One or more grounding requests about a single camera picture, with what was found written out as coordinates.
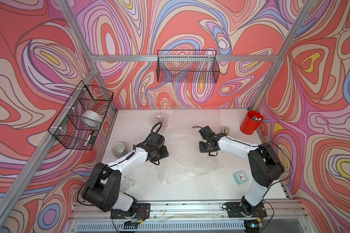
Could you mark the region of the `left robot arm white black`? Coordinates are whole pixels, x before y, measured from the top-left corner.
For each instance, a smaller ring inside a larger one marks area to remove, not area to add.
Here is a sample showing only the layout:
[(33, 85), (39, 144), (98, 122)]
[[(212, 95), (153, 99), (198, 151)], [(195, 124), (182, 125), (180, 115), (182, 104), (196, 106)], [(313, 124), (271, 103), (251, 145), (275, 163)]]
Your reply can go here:
[(103, 212), (119, 210), (132, 216), (137, 211), (137, 199), (120, 190), (121, 181), (137, 166), (151, 162), (159, 165), (159, 160), (169, 156), (165, 145), (141, 143), (122, 158), (94, 166), (81, 197)]

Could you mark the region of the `lavender ceramic mug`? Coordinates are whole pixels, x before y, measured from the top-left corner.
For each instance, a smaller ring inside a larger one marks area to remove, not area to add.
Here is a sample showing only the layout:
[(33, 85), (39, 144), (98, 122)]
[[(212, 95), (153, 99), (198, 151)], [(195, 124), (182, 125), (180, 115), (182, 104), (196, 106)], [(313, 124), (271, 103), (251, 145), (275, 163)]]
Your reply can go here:
[(124, 143), (122, 142), (117, 142), (115, 144), (112, 145), (111, 147), (111, 153), (113, 154), (113, 156), (116, 158), (116, 159), (120, 159), (122, 158), (123, 156), (125, 156), (128, 151), (126, 149), (126, 146)]

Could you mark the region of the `red mug black handle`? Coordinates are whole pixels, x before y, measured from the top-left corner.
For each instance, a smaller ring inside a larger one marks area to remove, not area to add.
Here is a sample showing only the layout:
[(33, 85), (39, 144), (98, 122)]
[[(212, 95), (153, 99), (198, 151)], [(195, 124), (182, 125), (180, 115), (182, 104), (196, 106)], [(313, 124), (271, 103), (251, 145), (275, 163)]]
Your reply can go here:
[(166, 117), (164, 115), (157, 115), (157, 116), (155, 116), (155, 119), (158, 122), (165, 122), (166, 121)]

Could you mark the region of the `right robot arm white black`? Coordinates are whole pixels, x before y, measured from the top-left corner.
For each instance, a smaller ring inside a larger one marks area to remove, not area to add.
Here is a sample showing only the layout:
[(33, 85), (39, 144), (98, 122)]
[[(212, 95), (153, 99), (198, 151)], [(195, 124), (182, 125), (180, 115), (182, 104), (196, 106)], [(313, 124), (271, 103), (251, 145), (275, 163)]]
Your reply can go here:
[(269, 188), (285, 171), (278, 155), (267, 143), (250, 144), (228, 136), (216, 135), (203, 139), (198, 146), (200, 152), (207, 153), (208, 156), (212, 156), (213, 152), (227, 151), (249, 161), (253, 181), (239, 205), (240, 213), (246, 217), (254, 215)]

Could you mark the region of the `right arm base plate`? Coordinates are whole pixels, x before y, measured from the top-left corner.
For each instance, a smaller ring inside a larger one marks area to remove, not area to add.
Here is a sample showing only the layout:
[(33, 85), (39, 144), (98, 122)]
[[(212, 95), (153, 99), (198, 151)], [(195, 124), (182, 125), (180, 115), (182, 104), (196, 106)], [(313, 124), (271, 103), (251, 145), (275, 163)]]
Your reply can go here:
[(251, 206), (248, 202), (228, 202), (222, 205), (229, 218), (265, 218), (267, 212), (263, 202), (257, 206)]

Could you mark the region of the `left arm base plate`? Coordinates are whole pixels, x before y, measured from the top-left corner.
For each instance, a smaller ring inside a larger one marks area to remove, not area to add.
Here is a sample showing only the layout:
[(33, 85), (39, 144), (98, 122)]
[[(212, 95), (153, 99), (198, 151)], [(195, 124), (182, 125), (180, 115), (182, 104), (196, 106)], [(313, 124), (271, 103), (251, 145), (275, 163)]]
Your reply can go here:
[(150, 203), (137, 203), (128, 211), (113, 209), (110, 214), (111, 219), (138, 219), (146, 220), (150, 217)]

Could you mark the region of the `bubble wrap sheet around mug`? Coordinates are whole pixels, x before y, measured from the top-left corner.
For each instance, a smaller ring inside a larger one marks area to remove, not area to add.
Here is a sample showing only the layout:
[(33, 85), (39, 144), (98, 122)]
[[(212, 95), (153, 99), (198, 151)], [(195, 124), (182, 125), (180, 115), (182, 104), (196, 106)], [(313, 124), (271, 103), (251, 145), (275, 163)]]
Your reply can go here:
[(156, 114), (154, 116), (154, 121), (155, 122), (160, 122), (162, 123), (163, 125), (167, 124), (168, 123), (168, 116), (164, 113), (159, 113), (159, 114)]

